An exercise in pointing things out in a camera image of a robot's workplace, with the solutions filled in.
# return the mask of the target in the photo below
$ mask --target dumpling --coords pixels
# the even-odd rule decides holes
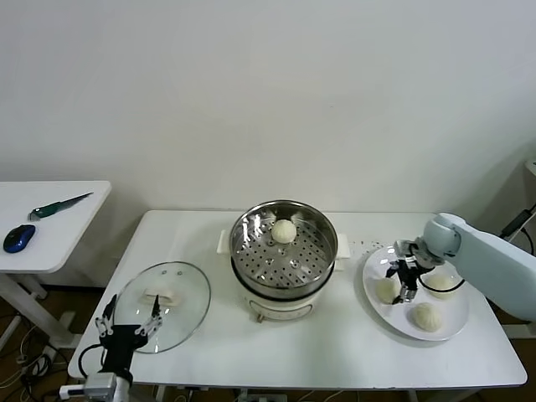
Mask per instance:
[[[286,245],[296,238],[296,226],[286,219],[278,220],[271,228],[271,237],[277,242]]]
[[[431,303],[419,303],[411,310],[411,316],[417,327],[427,332],[435,332],[443,325],[441,313]]]
[[[437,289],[438,291],[444,291],[446,289],[451,289],[456,285],[454,278],[445,274],[432,274],[425,278],[425,284],[431,288]],[[456,291],[449,291],[447,293],[440,293],[437,291],[431,291],[426,289],[432,296],[437,297],[438,299],[448,299],[452,297]]]
[[[376,282],[376,295],[385,304],[392,304],[400,294],[400,283],[394,278],[382,278]]]

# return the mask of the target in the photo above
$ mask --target cable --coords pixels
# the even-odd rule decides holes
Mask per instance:
[[[97,348],[102,348],[102,345],[99,344],[99,343],[94,343],[90,346],[88,346],[87,348],[85,348],[82,353],[80,354],[80,356],[78,357],[78,370],[80,371],[80,373],[84,376],[85,379],[87,379],[87,374],[85,373],[84,371],[84,368],[82,367],[82,358],[84,357],[84,355],[89,352],[91,349],[97,349]]]
[[[312,395],[312,393],[315,392],[314,390],[311,392],[307,392],[305,395],[303,395],[299,400],[296,402],[302,402],[307,396]]]
[[[458,283],[456,286],[452,287],[451,289],[434,289],[433,287],[429,287],[428,285],[426,285],[422,279],[420,279],[420,276],[419,276],[419,282],[422,286],[424,286],[426,289],[428,289],[429,291],[436,291],[437,293],[448,293],[449,291],[455,291],[456,289],[458,289],[461,285],[463,285],[466,280],[465,279],[462,279],[460,281],[460,283]]]
[[[0,316],[0,319],[3,319],[3,318],[8,318],[8,317],[11,317],[11,318],[15,318],[15,317],[21,317],[21,320],[23,322],[23,324],[27,327],[27,328],[30,328],[31,327],[31,324],[29,322],[29,320],[21,315],[19,312],[15,312],[14,314],[6,314],[6,315],[3,315],[3,316]],[[14,352],[17,352],[18,351],[18,347],[15,347],[13,349],[11,349],[10,351],[8,352],[4,352],[2,355],[0,355],[0,359],[2,358],[6,358],[7,356],[9,356],[10,354],[14,353]]]
[[[532,237],[530,237],[530,234],[528,234],[528,231],[525,228],[521,229],[521,233],[525,235],[525,237],[528,240],[528,243],[530,244],[530,254],[534,255],[534,242],[533,242]]]
[[[343,390],[337,391],[335,394],[329,395],[323,402],[328,402],[330,399],[335,398],[337,395],[342,394],[343,392]]]

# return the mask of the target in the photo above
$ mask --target floor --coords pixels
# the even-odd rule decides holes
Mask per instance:
[[[98,292],[77,292],[77,291],[50,291],[48,297],[42,301],[42,304],[49,312],[56,317],[66,307],[69,310],[76,312],[75,321],[71,329],[74,332],[83,332],[91,315],[101,298]],[[509,317],[505,313],[497,310],[497,316],[502,323],[517,323],[514,318]],[[0,332],[10,323],[11,315],[15,311],[4,301],[0,299]],[[0,402],[54,402],[56,395],[55,390],[60,385],[66,384],[68,376],[66,373],[66,364],[62,362],[61,357],[56,358],[56,362],[50,370],[52,374],[47,374],[41,380],[33,380],[31,397],[25,392],[21,393],[21,383],[15,380],[17,375],[11,381],[6,381],[14,373],[19,371],[17,357],[19,356],[20,344],[23,341],[24,335],[28,328],[21,323],[17,331],[10,339],[8,345],[0,352]],[[39,331],[33,330],[30,333],[30,342],[25,343],[23,351],[29,357],[36,356],[42,350],[46,339],[39,336]],[[513,341],[513,346],[518,352],[524,367],[528,373],[528,382],[517,388],[506,389],[484,389],[477,394],[465,399],[466,402],[529,402],[536,400],[536,341],[519,340]],[[66,358],[70,358],[71,353],[64,351]],[[142,387],[142,391],[146,393],[154,393],[153,387]],[[192,402],[233,402],[235,400],[235,392],[233,389],[211,389],[209,391],[194,391]],[[252,394],[262,394],[262,390],[251,390]],[[297,402],[306,391],[296,390],[265,390],[271,394],[287,394],[289,402]],[[317,391],[304,399],[303,401],[324,401],[332,392]],[[434,391],[418,392],[421,401],[426,400],[434,394]],[[165,397],[165,402],[186,402],[186,399],[180,395],[188,395],[188,391],[179,389],[168,389]],[[367,392],[343,392],[330,399],[331,402],[406,402],[408,401],[407,394],[402,391],[367,391]]]

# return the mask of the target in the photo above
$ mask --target blue computer mouse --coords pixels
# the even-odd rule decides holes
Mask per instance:
[[[35,233],[35,226],[32,224],[21,224],[12,229],[3,241],[3,249],[8,253],[18,253],[24,250],[26,245]]]

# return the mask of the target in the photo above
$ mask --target white table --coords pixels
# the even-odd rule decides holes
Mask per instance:
[[[80,378],[80,352],[98,343],[95,317],[136,274],[163,261],[199,266],[212,286],[201,328],[164,353],[136,353],[137,383],[294,389],[468,389],[523,384],[527,374],[484,296],[469,284],[469,321],[443,343],[414,340],[381,320],[363,294],[368,250],[413,239],[431,214],[327,214],[348,236],[352,258],[326,285],[317,310],[294,322],[255,321],[237,292],[229,257],[215,250],[236,212],[150,211],[145,214],[69,365]],[[85,371],[101,366],[88,352]]]
[[[29,295],[9,274],[46,274],[61,268],[110,190],[110,183],[104,181],[0,183],[2,242],[11,229],[29,223],[28,214],[33,209],[93,192],[69,209],[32,222],[36,232],[24,250],[15,254],[0,250],[0,296],[46,332],[57,348],[69,347],[78,341],[68,330],[74,313],[64,313],[59,321],[54,319],[34,300],[36,296],[46,295],[37,281],[32,276],[17,277],[32,292]],[[3,341],[10,336],[17,321],[12,324],[3,334]]]

